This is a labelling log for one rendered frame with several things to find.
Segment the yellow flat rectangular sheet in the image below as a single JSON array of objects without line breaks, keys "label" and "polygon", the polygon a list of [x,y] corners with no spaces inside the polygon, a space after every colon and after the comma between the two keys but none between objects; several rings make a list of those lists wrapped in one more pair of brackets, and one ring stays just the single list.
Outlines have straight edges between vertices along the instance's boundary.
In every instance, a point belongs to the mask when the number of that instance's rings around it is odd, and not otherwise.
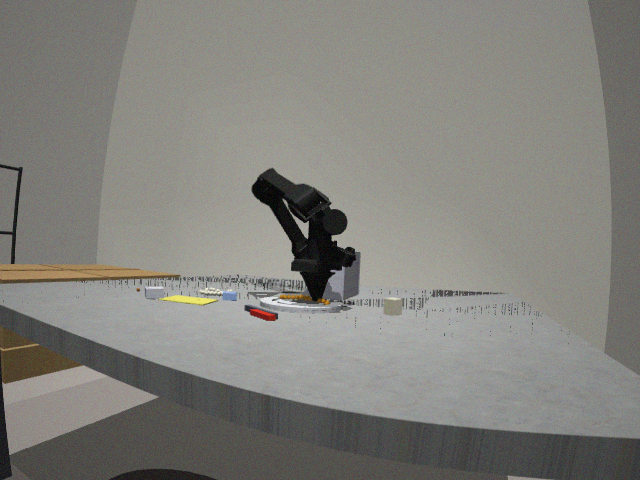
[{"label": "yellow flat rectangular sheet", "polygon": [[174,301],[177,303],[186,303],[186,304],[198,304],[198,305],[207,305],[213,302],[218,301],[217,299],[208,299],[208,298],[195,298],[195,297],[187,297],[182,295],[175,295],[171,297],[164,297],[158,300],[162,301]]}]

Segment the cream cube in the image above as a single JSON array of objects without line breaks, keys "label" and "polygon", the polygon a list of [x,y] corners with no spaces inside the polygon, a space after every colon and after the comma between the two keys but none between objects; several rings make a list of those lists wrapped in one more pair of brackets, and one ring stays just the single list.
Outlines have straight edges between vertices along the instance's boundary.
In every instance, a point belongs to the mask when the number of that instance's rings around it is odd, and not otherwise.
[{"label": "cream cube", "polygon": [[387,298],[384,301],[383,314],[394,316],[402,314],[402,299]]}]

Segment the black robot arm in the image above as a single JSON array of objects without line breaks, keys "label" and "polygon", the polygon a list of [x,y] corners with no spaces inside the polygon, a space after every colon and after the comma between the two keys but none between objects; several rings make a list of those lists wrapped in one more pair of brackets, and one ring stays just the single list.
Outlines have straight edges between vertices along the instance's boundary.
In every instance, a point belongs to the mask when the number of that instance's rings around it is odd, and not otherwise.
[{"label": "black robot arm", "polygon": [[[308,240],[303,235],[291,213],[306,223],[309,221],[308,236],[339,235],[347,227],[346,215],[338,209],[331,209],[329,198],[315,187],[305,184],[295,185],[277,173],[273,168],[268,169],[257,177],[251,191],[256,199],[271,207],[271,210],[288,238],[292,242],[292,253],[295,259],[307,257]],[[289,212],[282,198],[286,200]],[[321,203],[320,203],[321,202]],[[329,240],[323,260],[330,259],[343,267],[351,267],[356,260],[355,249],[340,248],[337,241]]]}]

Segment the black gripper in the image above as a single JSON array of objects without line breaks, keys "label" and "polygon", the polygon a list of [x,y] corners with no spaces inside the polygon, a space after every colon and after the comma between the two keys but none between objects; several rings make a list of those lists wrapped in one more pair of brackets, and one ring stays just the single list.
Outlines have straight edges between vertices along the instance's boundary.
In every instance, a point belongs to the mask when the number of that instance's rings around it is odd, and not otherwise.
[{"label": "black gripper", "polygon": [[308,244],[307,257],[295,259],[291,263],[291,271],[300,272],[313,301],[322,298],[328,279],[336,272],[342,271],[342,266],[331,260],[323,260],[323,253],[329,240],[327,236],[308,236],[305,244]]}]

